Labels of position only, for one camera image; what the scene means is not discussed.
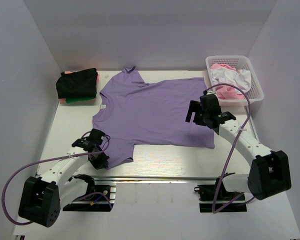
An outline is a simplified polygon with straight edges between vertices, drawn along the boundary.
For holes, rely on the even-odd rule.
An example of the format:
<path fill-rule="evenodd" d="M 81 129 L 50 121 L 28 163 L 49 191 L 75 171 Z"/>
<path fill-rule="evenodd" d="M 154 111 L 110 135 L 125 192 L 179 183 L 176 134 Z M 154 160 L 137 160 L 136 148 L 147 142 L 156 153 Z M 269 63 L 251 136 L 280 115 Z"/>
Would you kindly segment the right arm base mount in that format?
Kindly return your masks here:
<path fill-rule="evenodd" d="M 194 192 L 198 194 L 199 211 L 200 213 L 212 213 L 213 200 L 216 191 L 216 184 L 200 184 L 194 187 Z M 244 195 L 239 192 L 228 192 L 222 185 L 216 198 L 215 209 L 219 209 L 230 200 L 239 196 L 233 203 L 222 209 L 221 213 L 243 213 L 247 212 L 247 207 L 244 204 L 246 201 Z"/>

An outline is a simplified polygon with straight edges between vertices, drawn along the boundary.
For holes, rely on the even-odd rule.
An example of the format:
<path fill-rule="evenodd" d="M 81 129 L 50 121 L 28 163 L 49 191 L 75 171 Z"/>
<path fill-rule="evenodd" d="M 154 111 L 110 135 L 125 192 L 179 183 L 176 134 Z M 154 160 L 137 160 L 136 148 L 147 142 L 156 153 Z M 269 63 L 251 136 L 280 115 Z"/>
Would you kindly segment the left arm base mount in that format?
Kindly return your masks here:
<path fill-rule="evenodd" d="M 86 174 L 69 178 L 64 190 L 67 195 L 74 196 L 63 207 L 64 212 L 110 212 L 115 203 L 116 184 Z"/>

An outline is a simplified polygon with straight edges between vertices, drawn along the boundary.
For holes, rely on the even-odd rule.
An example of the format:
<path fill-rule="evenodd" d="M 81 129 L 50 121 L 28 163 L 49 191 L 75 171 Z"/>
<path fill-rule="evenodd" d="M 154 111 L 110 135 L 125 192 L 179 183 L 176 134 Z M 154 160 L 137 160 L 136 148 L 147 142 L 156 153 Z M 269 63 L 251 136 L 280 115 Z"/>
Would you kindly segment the purple t-shirt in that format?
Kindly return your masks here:
<path fill-rule="evenodd" d="M 135 145 L 213 149 L 213 130 L 186 122 L 190 101 L 206 88 L 202 77 L 146 83 L 135 67 L 113 76 L 99 92 L 101 107 L 92 118 L 93 128 L 110 136 L 108 168 L 132 162 Z"/>

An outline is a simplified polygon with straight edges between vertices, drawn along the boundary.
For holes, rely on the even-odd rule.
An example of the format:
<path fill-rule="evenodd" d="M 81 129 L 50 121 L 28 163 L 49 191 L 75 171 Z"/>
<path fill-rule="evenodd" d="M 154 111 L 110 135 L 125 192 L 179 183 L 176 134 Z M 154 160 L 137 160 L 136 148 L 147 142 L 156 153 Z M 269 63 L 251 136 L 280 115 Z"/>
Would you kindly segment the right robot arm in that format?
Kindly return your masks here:
<path fill-rule="evenodd" d="M 244 131 L 236 117 L 223 112 L 215 95 L 206 94 L 199 101 L 190 101 L 186 122 L 206 126 L 232 144 L 248 162 L 248 174 L 222 172 L 216 180 L 215 195 L 226 200 L 237 193 L 252 194 L 263 200 L 292 187 L 287 154 L 274 151 Z"/>

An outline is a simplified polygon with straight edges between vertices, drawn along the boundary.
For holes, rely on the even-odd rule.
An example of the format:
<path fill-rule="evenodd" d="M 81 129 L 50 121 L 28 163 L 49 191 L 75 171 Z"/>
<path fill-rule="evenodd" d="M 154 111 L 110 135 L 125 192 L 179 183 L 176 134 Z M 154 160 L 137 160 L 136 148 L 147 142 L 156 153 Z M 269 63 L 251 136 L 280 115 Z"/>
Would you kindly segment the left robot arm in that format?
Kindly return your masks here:
<path fill-rule="evenodd" d="M 85 164 L 96 170 L 108 167 L 109 157 L 103 144 L 109 146 L 110 137 L 93 128 L 88 136 L 75 140 L 53 167 L 39 177 L 29 177 L 23 186 L 18 215 L 49 228 L 65 206 L 75 200 L 93 198 L 93 177 L 77 171 Z"/>

